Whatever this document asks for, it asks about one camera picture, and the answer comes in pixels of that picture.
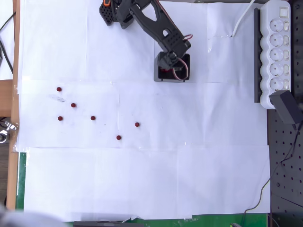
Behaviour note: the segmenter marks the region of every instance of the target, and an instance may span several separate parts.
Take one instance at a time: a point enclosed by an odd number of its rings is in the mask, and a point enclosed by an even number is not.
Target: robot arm
[[[149,4],[155,9],[156,21],[142,12]],[[189,79],[189,54],[186,51],[191,44],[170,19],[159,0],[110,0],[109,5],[102,3],[100,7],[100,14],[107,25],[117,21],[126,29],[135,19],[163,49],[155,61],[155,81]]]

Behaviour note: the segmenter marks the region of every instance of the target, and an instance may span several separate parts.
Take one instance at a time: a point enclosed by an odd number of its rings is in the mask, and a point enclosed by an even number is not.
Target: white paper
[[[268,146],[31,148],[24,210],[62,221],[243,213],[268,178]],[[268,212],[269,198],[268,185],[252,212]]]
[[[246,10],[249,3],[211,3],[207,4],[207,39],[214,37],[231,37],[233,30],[238,22],[239,18],[242,16],[243,12]],[[246,12],[242,18],[238,29],[238,32],[242,33],[244,30],[251,31],[253,34],[254,29],[249,29],[247,26],[253,28],[253,23],[251,23],[251,17],[253,18],[254,9],[260,8],[263,4],[253,3],[250,9]]]
[[[179,212],[243,213],[257,204],[268,179],[268,146],[184,146],[178,153]],[[251,212],[269,210],[270,183]]]
[[[22,80],[85,79],[87,1],[24,0],[21,7]]]
[[[189,50],[192,78],[188,83],[155,83],[152,66],[158,44],[135,22],[125,30],[117,24],[105,26],[99,1],[77,2],[70,14],[64,10],[68,3],[48,12],[60,21],[77,17],[80,8],[85,11],[79,12],[77,20],[86,22],[79,24],[79,31],[64,22],[56,34],[49,34],[64,45],[56,38],[66,30],[79,32],[67,39],[80,46],[80,53],[62,56],[57,47],[48,55],[44,44],[32,46],[28,39],[39,33],[42,41],[48,40],[35,28],[40,21],[31,14],[39,12],[39,4],[52,2],[23,2],[19,151],[29,151],[25,210],[74,221],[189,218],[253,207],[269,178],[269,157],[266,110],[253,102],[252,14],[235,38],[220,38],[218,24],[226,25],[229,34],[234,23],[232,12],[221,17],[224,7],[207,15],[211,4],[163,3],[181,32],[194,35]],[[152,17],[152,9],[146,10]],[[236,14],[239,8],[229,10]],[[212,21],[217,22],[208,40]],[[61,27],[50,24],[50,31],[56,26]],[[27,58],[29,53],[34,57]],[[35,58],[49,70],[24,66]],[[253,212],[269,211],[268,185]]]
[[[0,27],[8,20],[13,14],[13,1],[1,0],[0,1]],[[12,18],[0,32],[0,40],[5,48],[11,65],[14,65],[14,19]],[[0,65],[0,80],[13,79],[13,74],[7,64],[4,55],[2,55],[2,63]]]
[[[58,92],[52,83],[24,83],[29,94],[22,94],[18,150],[203,145],[202,93],[196,84],[166,85],[69,83]]]

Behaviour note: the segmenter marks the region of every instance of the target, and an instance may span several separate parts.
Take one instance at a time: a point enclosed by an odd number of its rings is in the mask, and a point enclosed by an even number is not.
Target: black pegboard
[[[284,124],[276,110],[268,111],[268,142],[270,153],[270,172],[282,161],[293,145],[296,131],[292,125]],[[271,183],[271,210],[285,213],[291,203],[291,211],[286,216],[303,216],[303,130],[301,129],[292,157],[279,165]]]
[[[292,94],[303,110],[303,0],[289,3]],[[291,148],[296,131],[292,125],[285,125],[275,110],[268,110],[267,123],[272,174]],[[303,129],[299,132],[293,156],[276,169],[270,183],[271,211],[280,227],[303,226]]]
[[[292,8],[292,93],[303,110],[303,0],[290,2]]]

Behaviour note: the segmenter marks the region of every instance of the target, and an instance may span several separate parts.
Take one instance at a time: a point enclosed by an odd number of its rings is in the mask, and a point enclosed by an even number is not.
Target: power socket
[[[260,10],[263,49],[260,59],[261,105],[274,109],[269,96],[279,90],[291,91],[291,11],[284,0],[270,0]]]

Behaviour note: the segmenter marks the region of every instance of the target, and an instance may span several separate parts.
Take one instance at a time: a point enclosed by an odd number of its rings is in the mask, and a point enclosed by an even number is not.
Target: green board
[[[18,194],[16,197],[16,209],[24,208],[24,188],[26,176],[26,153],[19,154],[18,170]],[[144,227],[230,227],[231,223],[241,224],[243,214],[222,215],[193,215],[192,219],[174,220],[142,220],[134,219],[133,223],[144,224]],[[267,227],[267,214],[247,214],[244,227]]]

